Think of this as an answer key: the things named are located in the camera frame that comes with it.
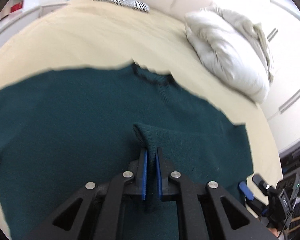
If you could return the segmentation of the dark green knit sweater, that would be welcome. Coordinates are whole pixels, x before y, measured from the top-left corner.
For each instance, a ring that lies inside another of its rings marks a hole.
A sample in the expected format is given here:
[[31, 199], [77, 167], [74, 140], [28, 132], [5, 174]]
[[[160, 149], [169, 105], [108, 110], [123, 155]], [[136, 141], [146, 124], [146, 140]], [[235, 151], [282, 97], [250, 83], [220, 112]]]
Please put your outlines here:
[[193, 182], [237, 186], [253, 172], [245, 126], [232, 124], [171, 75], [119, 70], [49, 71], [0, 90], [0, 202], [23, 239], [85, 183], [110, 181], [148, 151], [147, 194], [129, 203], [124, 239], [177, 239], [174, 203], [158, 200], [155, 154]]

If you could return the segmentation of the white nightstand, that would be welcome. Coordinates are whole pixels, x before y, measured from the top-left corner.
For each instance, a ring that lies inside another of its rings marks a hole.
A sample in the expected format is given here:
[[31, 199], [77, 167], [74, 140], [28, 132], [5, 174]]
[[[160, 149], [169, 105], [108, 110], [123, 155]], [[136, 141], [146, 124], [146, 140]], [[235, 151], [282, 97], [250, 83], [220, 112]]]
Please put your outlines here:
[[17, 16], [12, 18], [8, 23], [0, 28], [0, 42], [5, 43], [12, 36], [19, 33], [27, 25], [33, 21], [49, 14], [60, 7], [67, 5], [67, 2], [53, 2], [38, 5], [25, 12], [19, 13]]

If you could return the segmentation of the zebra print pillow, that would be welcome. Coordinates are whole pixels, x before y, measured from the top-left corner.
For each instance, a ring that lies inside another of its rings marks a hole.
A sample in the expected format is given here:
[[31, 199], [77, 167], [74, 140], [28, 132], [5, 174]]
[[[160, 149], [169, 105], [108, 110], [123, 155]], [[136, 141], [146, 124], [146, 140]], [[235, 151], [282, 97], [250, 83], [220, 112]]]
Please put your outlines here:
[[139, 0], [93, 0], [93, 1], [108, 2], [122, 7], [138, 10], [141, 12], [146, 12], [146, 13], [150, 12], [149, 5]]

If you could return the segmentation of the white wardrobe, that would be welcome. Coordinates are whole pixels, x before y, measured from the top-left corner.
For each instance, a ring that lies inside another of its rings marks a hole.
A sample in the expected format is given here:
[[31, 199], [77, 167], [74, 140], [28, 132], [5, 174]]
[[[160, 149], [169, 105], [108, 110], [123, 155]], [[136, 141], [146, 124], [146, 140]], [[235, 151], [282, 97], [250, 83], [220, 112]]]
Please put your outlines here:
[[300, 14], [270, 0], [274, 80], [261, 108], [279, 153], [300, 142]]

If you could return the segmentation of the red box on shelf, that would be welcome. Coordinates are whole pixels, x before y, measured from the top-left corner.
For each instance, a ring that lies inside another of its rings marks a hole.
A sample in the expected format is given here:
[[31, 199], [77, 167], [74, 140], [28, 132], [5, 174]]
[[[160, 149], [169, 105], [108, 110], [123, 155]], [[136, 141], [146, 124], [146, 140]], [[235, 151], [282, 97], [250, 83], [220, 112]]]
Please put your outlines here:
[[22, 8], [23, 8], [23, 2], [15, 3], [14, 5], [11, 6], [10, 13], [13, 13]]

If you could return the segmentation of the white folded duvet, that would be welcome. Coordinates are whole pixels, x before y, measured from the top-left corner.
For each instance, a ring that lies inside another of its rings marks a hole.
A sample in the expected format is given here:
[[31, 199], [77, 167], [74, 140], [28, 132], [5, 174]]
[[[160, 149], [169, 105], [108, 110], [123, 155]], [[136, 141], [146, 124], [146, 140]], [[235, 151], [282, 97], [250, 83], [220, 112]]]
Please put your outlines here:
[[189, 12], [184, 18], [187, 40], [202, 65], [225, 85], [263, 103], [273, 71], [269, 42], [261, 25], [218, 7]]

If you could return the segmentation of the beige bed sheet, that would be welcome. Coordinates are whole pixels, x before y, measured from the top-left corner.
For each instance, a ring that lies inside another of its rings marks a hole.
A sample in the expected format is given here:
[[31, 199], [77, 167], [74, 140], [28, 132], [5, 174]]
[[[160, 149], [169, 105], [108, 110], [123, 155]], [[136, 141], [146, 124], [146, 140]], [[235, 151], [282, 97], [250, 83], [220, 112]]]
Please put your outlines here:
[[[68, 69], [119, 70], [136, 64], [177, 84], [245, 126], [253, 172], [271, 184], [282, 178], [274, 138], [259, 105], [204, 69], [184, 25], [150, 13], [91, 0], [72, 1], [29, 24], [0, 48], [0, 90], [33, 76]], [[0, 225], [10, 233], [0, 202]]]

